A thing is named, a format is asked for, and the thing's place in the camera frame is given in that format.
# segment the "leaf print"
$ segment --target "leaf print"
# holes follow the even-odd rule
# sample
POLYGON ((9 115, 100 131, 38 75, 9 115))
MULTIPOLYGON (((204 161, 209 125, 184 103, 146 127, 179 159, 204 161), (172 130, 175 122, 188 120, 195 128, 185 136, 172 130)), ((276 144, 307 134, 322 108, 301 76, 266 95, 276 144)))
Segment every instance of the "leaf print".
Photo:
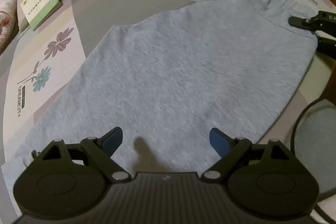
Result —
POLYGON ((34 67, 33 73, 37 73, 37 68, 39 67, 40 61, 38 61, 34 67))

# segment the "round gray object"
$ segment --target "round gray object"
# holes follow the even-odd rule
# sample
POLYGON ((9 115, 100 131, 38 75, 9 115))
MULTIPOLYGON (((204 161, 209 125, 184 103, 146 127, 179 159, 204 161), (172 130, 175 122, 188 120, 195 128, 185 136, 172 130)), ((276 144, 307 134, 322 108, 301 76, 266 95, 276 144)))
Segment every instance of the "round gray object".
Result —
POLYGON ((128 179, 128 173, 119 171, 112 174, 112 178, 115 180, 125 180, 128 179))
POLYGON ((207 179, 218 179, 221 176, 221 173, 219 173, 218 171, 207 171, 204 173, 204 176, 207 179))

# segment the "black cable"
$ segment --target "black cable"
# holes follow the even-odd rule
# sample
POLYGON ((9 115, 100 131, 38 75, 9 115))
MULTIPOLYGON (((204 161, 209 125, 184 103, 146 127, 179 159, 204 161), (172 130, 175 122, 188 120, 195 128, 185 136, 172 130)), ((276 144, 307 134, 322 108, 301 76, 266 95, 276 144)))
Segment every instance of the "black cable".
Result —
MULTIPOLYGON (((311 107, 313 107, 314 105, 318 104, 320 101, 322 101, 323 98, 318 98, 315 101, 311 102, 309 105, 307 105, 305 107, 305 109, 301 112, 301 114, 299 115, 298 119, 295 122, 293 131, 292 131, 292 135, 291 135, 291 152, 295 155, 295 135, 296 135, 296 131, 297 128, 299 126, 299 123, 301 122, 302 118, 304 117, 304 115, 308 112, 308 110, 310 110, 311 107)), ((321 218, 323 218, 325 221, 327 221, 329 224, 336 224, 336 221, 333 220, 330 216, 328 216, 319 205, 315 204, 314 206, 314 210, 320 215, 321 218)))

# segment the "gray cloth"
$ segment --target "gray cloth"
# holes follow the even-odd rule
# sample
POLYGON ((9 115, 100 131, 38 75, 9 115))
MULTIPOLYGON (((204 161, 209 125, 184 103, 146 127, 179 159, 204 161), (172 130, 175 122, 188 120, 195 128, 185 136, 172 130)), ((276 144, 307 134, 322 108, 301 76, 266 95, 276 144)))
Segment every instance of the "gray cloth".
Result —
POLYGON ((31 151, 115 126, 113 155, 130 173, 197 171, 219 156, 212 127, 257 142, 293 96, 317 46, 288 17, 293 0, 199 0, 135 25, 112 26, 3 167, 10 191, 31 151))

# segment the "book cover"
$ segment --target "book cover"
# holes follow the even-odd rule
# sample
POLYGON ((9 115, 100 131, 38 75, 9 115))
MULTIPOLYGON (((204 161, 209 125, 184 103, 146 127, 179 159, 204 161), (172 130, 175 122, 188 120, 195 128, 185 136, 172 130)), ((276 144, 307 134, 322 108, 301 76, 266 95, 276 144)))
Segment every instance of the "book cover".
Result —
POLYGON ((35 31, 61 7, 61 3, 58 0, 23 0, 21 7, 31 28, 35 31))

